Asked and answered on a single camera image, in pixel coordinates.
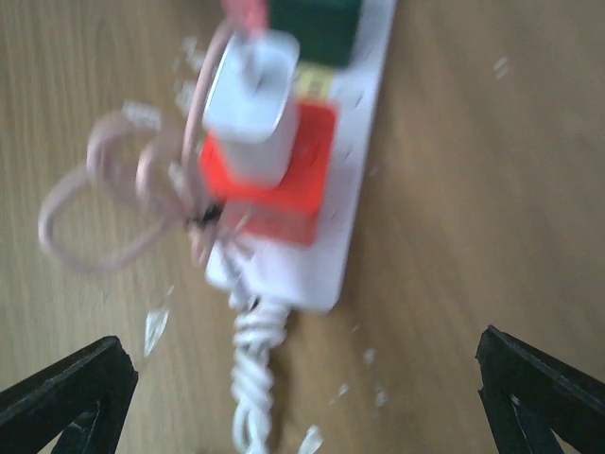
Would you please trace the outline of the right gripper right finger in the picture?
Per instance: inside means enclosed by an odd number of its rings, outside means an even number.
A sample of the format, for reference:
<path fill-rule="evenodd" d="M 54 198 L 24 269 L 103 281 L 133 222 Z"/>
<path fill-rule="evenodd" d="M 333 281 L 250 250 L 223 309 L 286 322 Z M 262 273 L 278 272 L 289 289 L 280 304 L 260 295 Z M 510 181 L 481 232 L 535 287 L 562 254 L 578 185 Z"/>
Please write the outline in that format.
<path fill-rule="evenodd" d="M 475 359 L 500 453 L 604 451 L 604 383 L 490 325 Z"/>

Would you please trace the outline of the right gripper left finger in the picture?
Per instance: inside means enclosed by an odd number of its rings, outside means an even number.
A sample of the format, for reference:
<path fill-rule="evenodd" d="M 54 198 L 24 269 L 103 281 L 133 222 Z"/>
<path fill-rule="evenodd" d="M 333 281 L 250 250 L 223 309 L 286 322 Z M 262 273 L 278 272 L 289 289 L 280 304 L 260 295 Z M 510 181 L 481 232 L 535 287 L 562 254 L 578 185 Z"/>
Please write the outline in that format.
<path fill-rule="evenodd" d="M 120 339 L 106 336 L 1 392 L 1 451 L 116 451 L 138 382 Z"/>

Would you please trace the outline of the white charger with pink cable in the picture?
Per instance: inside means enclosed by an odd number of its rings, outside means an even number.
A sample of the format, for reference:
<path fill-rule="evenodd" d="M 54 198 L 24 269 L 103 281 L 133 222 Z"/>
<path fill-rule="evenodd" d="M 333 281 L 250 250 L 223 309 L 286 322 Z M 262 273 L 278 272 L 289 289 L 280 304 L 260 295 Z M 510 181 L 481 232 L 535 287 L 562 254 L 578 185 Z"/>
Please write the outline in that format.
<path fill-rule="evenodd" d="M 195 264 L 205 266 L 217 243 L 236 243 L 224 222 L 227 201 L 199 170 L 199 134 L 215 139 L 238 182 L 271 189 L 291 163 L 299 115 L 293 79 L 300 46 L 290 34 L 247 31 L 227 18 L 209 42 L 183 126 L 161 115 L 112 111 L 91 128 L 84 162 L 66 174 L 43 202 L 42 249 L 82 272 L 109 272 L 136 259 L 171 227 L 190 238 Z M 156 222 L 125 248 L 97 260 L 81 258 L 54 236 L 57 216 L 80 191 L 95 187 L 155 215 Z"/>

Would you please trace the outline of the white multicolour power strip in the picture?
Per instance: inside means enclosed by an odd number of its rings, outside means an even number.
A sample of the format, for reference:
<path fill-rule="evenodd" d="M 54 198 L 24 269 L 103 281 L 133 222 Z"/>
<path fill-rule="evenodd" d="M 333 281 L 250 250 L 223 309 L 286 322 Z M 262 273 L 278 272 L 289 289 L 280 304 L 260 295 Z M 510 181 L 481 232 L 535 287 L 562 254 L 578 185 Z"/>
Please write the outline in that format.
<path fill-rule="evenodd" d="M 362 4 L 354 69 L 337 73 L 331 90 L 339 111 L 327 186 L 312 246 L 253 238 L 246 259 L 215 247 L 206 278 L 230 293 L 234 322 L 233 444 L 239 453 L 268 453 L 274 383 L 272 349 L 286 337 L 294 310 L 328 313 L 337 304 L 347 266 L 377 99 L 396 10 L 394 1 Z"/>

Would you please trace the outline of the dark green dragon adapter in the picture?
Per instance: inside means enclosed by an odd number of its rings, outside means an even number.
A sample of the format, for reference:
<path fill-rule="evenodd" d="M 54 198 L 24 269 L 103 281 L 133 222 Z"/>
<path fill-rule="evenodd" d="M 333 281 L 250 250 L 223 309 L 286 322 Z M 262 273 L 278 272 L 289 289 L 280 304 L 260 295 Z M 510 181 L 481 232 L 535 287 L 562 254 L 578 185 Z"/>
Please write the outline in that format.
<path fill-rule="evenodd" d="M 353 55 L 361 0 L 276 0 L 268 2 L 272 29 L 292 34 L 300 59 L 343 68 Z"/>

